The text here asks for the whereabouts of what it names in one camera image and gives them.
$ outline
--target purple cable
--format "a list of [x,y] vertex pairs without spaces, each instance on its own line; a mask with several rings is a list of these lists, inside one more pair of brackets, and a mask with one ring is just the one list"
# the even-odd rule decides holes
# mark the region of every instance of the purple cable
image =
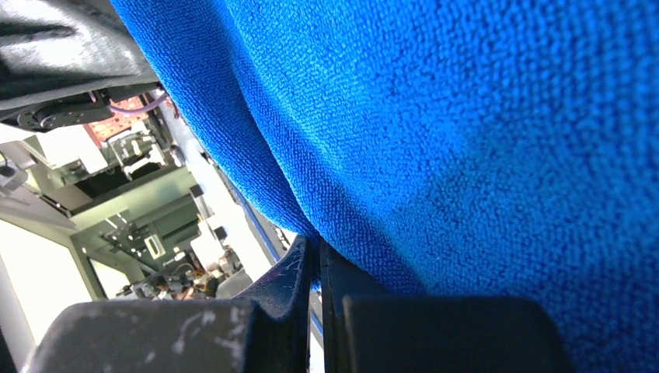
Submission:
[[146,113],[148,111],[151,111],[151,110],[155,109],[161,103],[164,103],[165,100],[167,99],[167,97],[169,97],[169,95],[167,94],[167,92],[165,92],[165,93],[162,94],[162,96],[155,99],[155,101],[153,101],[152,103],[149,103],[146,106],[141,107],[139,109],[135,109],[135,110],[121,109],[120,107],[116,107],[116,106],[113,106],[113,105],[110,105],[109,108],[113,112],[119,113],[119,114],[126,114],[126,115],[143,114],[143,113]]

